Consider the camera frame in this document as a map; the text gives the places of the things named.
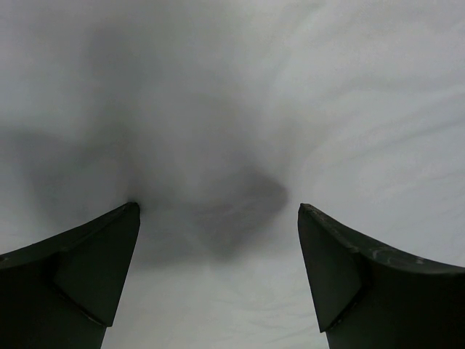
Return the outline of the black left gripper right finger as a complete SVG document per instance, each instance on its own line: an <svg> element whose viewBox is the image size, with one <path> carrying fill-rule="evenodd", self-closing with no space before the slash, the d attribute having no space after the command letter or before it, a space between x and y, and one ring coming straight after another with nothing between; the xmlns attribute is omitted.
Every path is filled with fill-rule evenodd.
<svg viewBox="0 0 465 349"><path fill-rule="evenodd" d="M464 346L464 269L403 252L309 204L299 240L319 330L332 349Z"/></svg>

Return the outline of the white t-shirt black graphic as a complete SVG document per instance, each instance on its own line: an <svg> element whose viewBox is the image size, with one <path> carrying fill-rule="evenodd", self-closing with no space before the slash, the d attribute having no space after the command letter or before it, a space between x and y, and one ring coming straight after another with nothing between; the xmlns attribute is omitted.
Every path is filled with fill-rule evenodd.
<svg viewBox="0 0 465 349"><path fill-rule="evenodd" d="M301 204L464 264L464 3L3 1L1 251L127 201L105 348L325 348Z"/></svg>

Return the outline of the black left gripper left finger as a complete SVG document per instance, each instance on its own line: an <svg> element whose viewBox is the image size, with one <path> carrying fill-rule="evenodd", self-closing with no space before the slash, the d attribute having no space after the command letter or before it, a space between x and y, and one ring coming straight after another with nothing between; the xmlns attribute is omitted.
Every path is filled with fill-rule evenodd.
<svg viewBox="0 0 465 349"><path fill-rule="evenodd" d="M100 348L113 325L140 229L129 202L1 255L1 347Z"/></svg>

